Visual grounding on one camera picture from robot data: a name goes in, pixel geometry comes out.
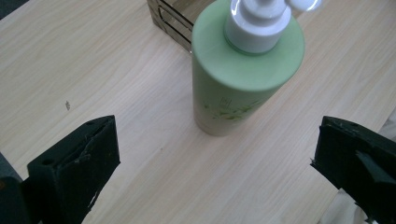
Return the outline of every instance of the tabletop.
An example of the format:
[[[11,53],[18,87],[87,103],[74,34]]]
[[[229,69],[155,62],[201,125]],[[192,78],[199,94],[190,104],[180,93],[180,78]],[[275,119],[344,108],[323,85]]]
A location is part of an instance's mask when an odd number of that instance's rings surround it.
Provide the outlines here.
[[[323,116],[378,131],[396,106],[396,2],[298,16],[302,66],[239,132],[194,123],[191,56],[145,0],[30,0],[0,21],[0,150],[26,165],[115,115],[121,165],[84,223],[312,223],[337,189],[309,166]]]

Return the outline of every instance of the wood grain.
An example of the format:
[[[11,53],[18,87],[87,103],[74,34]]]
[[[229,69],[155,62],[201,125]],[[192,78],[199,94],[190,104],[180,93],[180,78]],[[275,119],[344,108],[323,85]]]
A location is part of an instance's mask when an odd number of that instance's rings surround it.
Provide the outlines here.
[[[0,21],[1,152],[26,178],[114,114],[121,165],[84,223],[317,223],[337,193],[309,166],[321,118],[378,131],[396,106],[395,10],[332,0],[300,15],[300,70],[239,133],[212,137],[192,118],[191,56],[144,0],[30,0]]]

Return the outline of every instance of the white pump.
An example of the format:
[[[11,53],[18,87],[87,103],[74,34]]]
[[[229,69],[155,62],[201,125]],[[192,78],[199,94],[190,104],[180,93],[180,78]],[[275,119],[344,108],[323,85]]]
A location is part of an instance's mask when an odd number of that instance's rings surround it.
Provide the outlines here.
[[[225,25],[228,40],[248,53],[272,49],[288,26],[291,10],[316,9],[321,0],[232,0],[231,13]]]

